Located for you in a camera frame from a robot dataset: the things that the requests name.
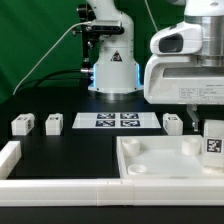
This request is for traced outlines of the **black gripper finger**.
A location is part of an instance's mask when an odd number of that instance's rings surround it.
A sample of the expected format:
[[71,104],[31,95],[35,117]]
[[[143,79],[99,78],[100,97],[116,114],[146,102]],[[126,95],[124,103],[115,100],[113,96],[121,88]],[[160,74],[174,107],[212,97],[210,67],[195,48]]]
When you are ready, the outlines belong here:
[[197,106],[190,104],[186,106],[187,113],[192,121],[192,127],[195,132],[199,131],[199,118],[197,115]]

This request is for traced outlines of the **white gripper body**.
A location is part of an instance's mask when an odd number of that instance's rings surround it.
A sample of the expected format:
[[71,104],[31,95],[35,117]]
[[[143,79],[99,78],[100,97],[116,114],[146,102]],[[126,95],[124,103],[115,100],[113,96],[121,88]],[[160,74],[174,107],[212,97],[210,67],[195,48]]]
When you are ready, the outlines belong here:
[[224,105],[224,67],[198,66],[194,56],[153,55],[144,98],[150,104]]

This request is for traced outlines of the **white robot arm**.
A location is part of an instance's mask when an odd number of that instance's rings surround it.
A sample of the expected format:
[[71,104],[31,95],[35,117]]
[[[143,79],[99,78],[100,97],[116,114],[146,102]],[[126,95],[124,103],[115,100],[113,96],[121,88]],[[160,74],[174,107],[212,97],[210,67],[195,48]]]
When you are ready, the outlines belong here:
[[86,0],[80,14],[95,18],[84,32],[101,42],[89,91],[109,100],[139,90],[151,104],[184,104],[197,127],[199,105],[224,105],[224,0],[168,0],[183,5],[184,21],[157,32],[139,84],[134,24],[114,0]]

